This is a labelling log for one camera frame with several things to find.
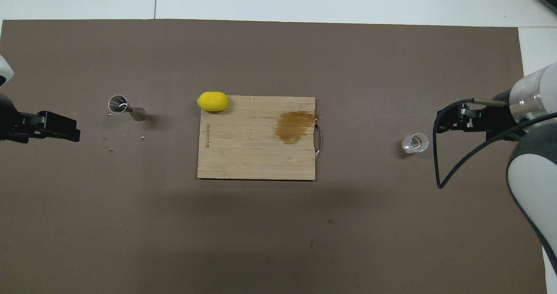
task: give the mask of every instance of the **small glass cup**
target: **small glass cup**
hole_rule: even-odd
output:
[[[429,139],[423,133],[414,133],[405,137],[400,145],[408,154],[421,153],[429,146]]]

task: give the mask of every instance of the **wooden cutting board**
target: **wooden cutting board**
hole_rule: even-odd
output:
[[[228,96],[201,110],[197,177],[314,180],[314,125],[314,97]]]

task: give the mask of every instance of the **liquid stain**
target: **liquid stain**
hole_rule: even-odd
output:
[[[291,111],[281,114],[275,127],[275,135],[285,144],[295,144],[307,135],[308,128],[315,126],[315,115],[307,111]]]

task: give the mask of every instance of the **yellow lemon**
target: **yellow lemon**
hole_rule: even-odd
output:
[[[205,111],[221,111],[228,106],[228,97],[223,92],[204,92],[197,98],[197,105]]]

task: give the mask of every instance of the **cutting board handle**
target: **cutting board handle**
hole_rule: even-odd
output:
[[[317,118],[315,118],[315,129],[319,131],[319,146],[315,150],[315,158],[317,158],[317,155],[321,150],[321,144],[322,144],[322,130],[321,130],[321,126],[319,125],[319,122],[317,121]]]

